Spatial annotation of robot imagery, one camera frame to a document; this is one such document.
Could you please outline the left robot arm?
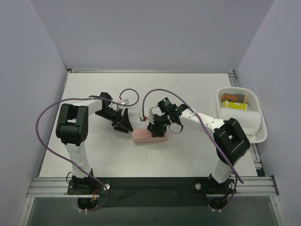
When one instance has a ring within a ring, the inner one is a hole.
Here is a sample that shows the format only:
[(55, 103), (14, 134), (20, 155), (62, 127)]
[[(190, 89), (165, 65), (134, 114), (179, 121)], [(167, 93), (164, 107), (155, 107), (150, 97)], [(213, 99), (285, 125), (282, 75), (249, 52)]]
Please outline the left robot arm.
[(77, 104), (62, 104), (56, 126), (56, 136), (64, 144), (72, 161), (72, 178), (67, 194), (92, 194), (99, 188), (99, 183), (93, 179), (93, 169), (90, 166), (85, 149), (88, 136), (88, 118), (96, 114), (111, 121), (112, 127), (124, 133), (132, 132), (133, 127), (128, 117), (128, 109), (110, 107), (112, 97), (107, 92), (92, 97), (91, 100)]

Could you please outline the pink towel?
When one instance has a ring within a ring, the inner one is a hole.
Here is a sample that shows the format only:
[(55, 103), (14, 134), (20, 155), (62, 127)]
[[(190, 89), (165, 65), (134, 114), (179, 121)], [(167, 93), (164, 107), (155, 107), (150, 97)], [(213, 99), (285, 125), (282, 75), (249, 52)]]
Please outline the pink towel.
[(153, 137), (152, 133), (147, 129), (137, 128), (132, 132), (132, 140), (135, 144), (142, 143), (156, 143), (156, 142), (165, 142), (168, 140), (167, 136), (163, 137)]

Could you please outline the white towel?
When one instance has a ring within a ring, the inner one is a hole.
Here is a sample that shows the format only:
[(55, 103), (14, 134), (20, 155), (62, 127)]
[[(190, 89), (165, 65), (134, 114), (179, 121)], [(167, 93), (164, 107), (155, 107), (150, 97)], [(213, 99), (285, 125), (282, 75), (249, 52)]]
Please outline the white towel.
[(221, 118), (229, 120), (230, 118), (236, 119), (243, 131), (248, 135), (256, 135), (261, 126), (261, 115), (259, 112), (242, 111), (231, 108), (220, 108)]

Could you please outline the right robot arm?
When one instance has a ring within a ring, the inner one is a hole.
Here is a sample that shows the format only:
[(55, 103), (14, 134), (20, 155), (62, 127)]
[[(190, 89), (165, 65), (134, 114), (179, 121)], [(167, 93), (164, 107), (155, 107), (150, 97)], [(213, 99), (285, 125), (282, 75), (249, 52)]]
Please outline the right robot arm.
[(241, 176), (235, 170), (235, 165), (246, 154), (251, 144), (239, 122), (230, 118), (222, 120), (195, 111), (188, 104), (179, 106), (172, 104), (166, 97), (157, 103), (161, 114), (155, 114), (152, 109), (142, 110), (142, 119), (148, 120), (147, 130), (152, 137), (163, 137), (167, 127), (177, 124), (204, 133), (216, 148), (218, 162), (210, 174), (209, 189), (219, 193), (226, 186), (225, 182), (231, 174), (242, 184)]

